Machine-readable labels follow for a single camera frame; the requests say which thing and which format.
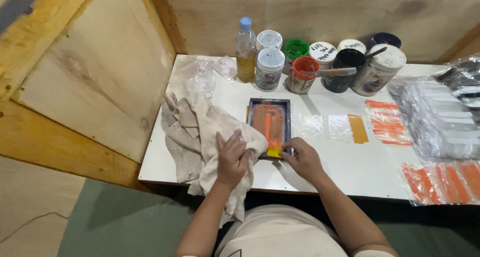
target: paint jar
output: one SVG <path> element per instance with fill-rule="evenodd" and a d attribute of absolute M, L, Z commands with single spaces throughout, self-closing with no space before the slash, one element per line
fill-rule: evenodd
<path fill-rule="evenodd" d="M 283 73 L 290 74 L 292 63 L 301 56 L 308 56 L 310 47 L 308 43 L 301 39 L 291 39 L 285 43 L 285 65 L 283 66 Z"/>
<path fill-rule="evenodd" d="M 328 70 L 337 56 L 337 48 L 327 42 L 315 42 L 310 45 L 309 56 L 315 58 L 320 65 L 320 70 Z"/>
<path fill-rule="evenodd" d="M 385 32 L 377 33 L 370 39 L 370 42 L 367 46 L 367 51 L 370 51 L 375 45 L 378 44 L 389 44 L 400 48 L 400 46 L 402 46 L 402 41 L 394 34 Z"/>
<path fill-rule="evenodd" d="M 274 91 L 282 76 L 285 55 L 277 48 L 265 48 L 258 53 L 255 84 L 261 91 Z"/>
<path fill-rule="evenodd" d="M 279 32 L 273 30 L 263 30 L 257 36 L 257 54 L 265 48 L 282 48 L 282 35 Z"/>
<path fill-rule="evenodd" d="M 336 51 L 339 52 L 343 49 L 348 49 L 348 48 L 357 49 L 358 51 L 360 51 L 362 53 L 367 52 L 367 46 L 365 46 L 365 44 L 363 44 L 362 41 L 352 39 L 352 38 L 344 39 L 344 40 L 340 41 L 340 44 L 336 48 Z"/>
<path fill-rule="evenodd" d="M 309 56 L 301 56 L 295 59 L 292 64 L 292 74 L 285 80 L 286 88 L 295 94 L 305 94 L 310 90 L 317 78 L 316 74 L 307 75 L 303 72 L 317 72 L 320 65 L 317 60 Z"/>
<path fill-rule="evenodd" d="M 333 68 L 341 69 L 355 67 L 357 68 L 357 73 L 350 76 L 323 77 L 323 86 L 333 93 L 343 93 L 347 91 L 355 79 L 355 76 L 357 76 L 358 72 L 365 64 L 365 60 L 363 59 L 364 57 L 365 55 L 357 49 L 348 48 L 339 51 L 335 57 L 335 60 L 333 60 Z"/>
<path fill-rule="evenodd" d="M 369 54 L 383 47 L 387 50 L 368 59 L 352 82 L 351 88 L 357 94 L 367 97 L 377 94 L 407 62 L 407 57 L 399 48 L 388 44 L 375 45 Z"/>

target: yellow liquid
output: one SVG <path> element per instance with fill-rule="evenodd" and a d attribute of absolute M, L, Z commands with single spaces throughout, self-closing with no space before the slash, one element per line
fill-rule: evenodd
<path fill-rule="evenodd" d="M 240 56 L 237 52 L 237 76 L 244 83 L 250 83 L 255 80 L 254 50 L 249 52 L 248 57 Z"/>

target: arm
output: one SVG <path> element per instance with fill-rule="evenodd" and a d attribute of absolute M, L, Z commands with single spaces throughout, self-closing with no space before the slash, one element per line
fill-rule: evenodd
<path fill-rule="evenodd" d="M 225 204 L 230 192 L 247 171 L 251 155 L 251 150 L 245 151 L 247 143 L 238 140 L 241 134 L 241 131 L 237 130 L 225 143 L 217 133 L 217 179 L 183 232 L 174 257 L 212 255 Z"/>
<path fill-rule="evenodd" d="M 351 255 L 379 250 L 399 257 L 377 225 L 328 177 L 315 149 L 298 137 L 282 146 L 289 147 L 295 150 L 295 157 L 285 152 L 279 155 L 317 189 L 328 217 Z"/>

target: plastic bottle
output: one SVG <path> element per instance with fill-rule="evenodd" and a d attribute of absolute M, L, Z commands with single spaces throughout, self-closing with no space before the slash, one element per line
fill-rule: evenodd
<path fill-rule="evenodd" d="M 237 33 L 237 76 L 244 83 L 255 79 L 255 32 L 249 17 L 240 19 Z"/>

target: hand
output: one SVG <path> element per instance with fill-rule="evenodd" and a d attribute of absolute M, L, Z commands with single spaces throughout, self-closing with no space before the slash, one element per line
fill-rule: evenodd
<path fill-rule="evenodd" d="M 220 135 L 216 133 L 216 145 L 218 148 L 218 177 L 217 181 L 233 190 L 243 175 L 247 172 L 248 160 L 252 155 L 252 150 L 246 150 L 247 142 L 240 141 L 242 135 L 240 130 L 236 130 L 230 139 L 225 142 Z"/>
<path fill-rule="evenodd" d="M 328 175 L 322 168 L 317 151 L 300 137 L 292 138 L 282 145 L 283 149 L 290 147 L 294 149 L 294 157 L 283 151 L 278 155 L 288 162 L 299 176 L 318 187 Z"/>

